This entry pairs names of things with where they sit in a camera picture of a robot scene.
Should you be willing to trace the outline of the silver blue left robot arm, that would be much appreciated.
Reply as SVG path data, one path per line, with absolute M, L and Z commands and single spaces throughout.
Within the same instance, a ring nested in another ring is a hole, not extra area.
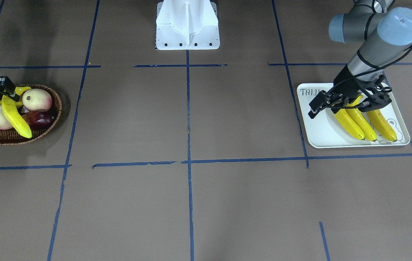
M 391 8 L 391 0 L 358 0 L 348 13 L 334 16 L 329 37 L 335 42 L 362 45 L 333 80 L 333 87 L 320 91 L 309 103 L 308 116 L 324 109 L 337 113 L 366 96 L 355 108 L 361 112 L 384 108 L 391 103 L 391 89 L 382 86 L 383 71 L 412 50 L 412 9 Z

